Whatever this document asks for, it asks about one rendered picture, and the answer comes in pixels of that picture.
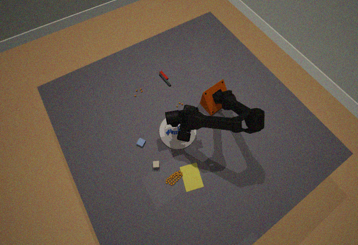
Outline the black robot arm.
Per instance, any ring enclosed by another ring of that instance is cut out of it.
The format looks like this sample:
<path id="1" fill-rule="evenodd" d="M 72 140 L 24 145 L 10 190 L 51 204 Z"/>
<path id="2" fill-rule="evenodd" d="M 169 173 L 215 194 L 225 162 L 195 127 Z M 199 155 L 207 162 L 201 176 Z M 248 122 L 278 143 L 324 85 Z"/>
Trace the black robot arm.
<path id="1" fill-rule="evenodd" d="M 222 104 L 224 110 L 232 110 L 236 117 L 206 116 L 199 112 L 198 107 L 187 107 L 183 110 L 165 112 L 167 125 L 180 126 L 184 129 L 197 130 L 199 128 L 212 128 L 230 130 L 234 133 L 256 133 L 265 128 L 265 112 L 259 108 L 250 109 L 238 102 L 231 90 L 222 92 L 221 89 L 213 95 L 215 104 Z M 245 120 L 247 129 L 242 128 Z"/>

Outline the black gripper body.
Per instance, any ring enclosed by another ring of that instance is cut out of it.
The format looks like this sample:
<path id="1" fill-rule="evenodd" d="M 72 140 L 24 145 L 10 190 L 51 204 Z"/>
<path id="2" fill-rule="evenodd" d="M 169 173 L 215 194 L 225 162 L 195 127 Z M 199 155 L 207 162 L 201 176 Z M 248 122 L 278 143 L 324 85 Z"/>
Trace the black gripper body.
<path id="1" fill-rule="evenodd" d="M 195 107 L 195 106 L 184 105 L 184 108 L 187 108 L 187 107 Z M 181 140 L 181 141 L 189 142 L 191 133 L 188 133 L 186 131 L 190 131 L 190 130 L 182 128 L 181 131 L 178 131 L 177 139 Z"/>

